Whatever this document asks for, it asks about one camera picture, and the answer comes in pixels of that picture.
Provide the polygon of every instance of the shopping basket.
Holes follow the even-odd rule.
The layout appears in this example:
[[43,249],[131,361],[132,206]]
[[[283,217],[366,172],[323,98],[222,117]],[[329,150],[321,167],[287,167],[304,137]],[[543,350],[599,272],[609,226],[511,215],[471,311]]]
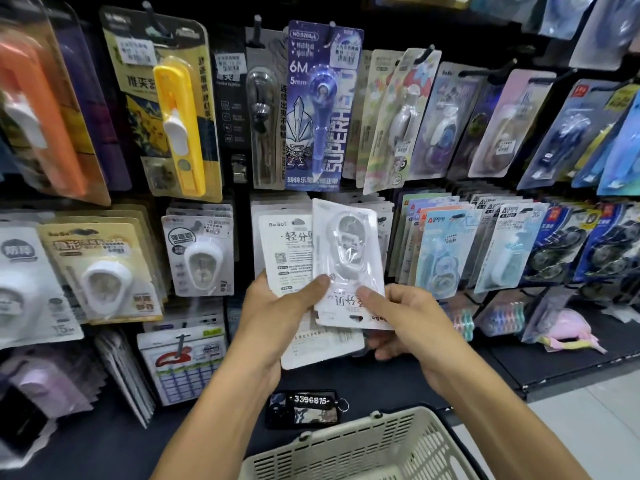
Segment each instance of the shopping basket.
[[244,460],[239,480],[486,480],[453,430],[425,406],[302,433]]

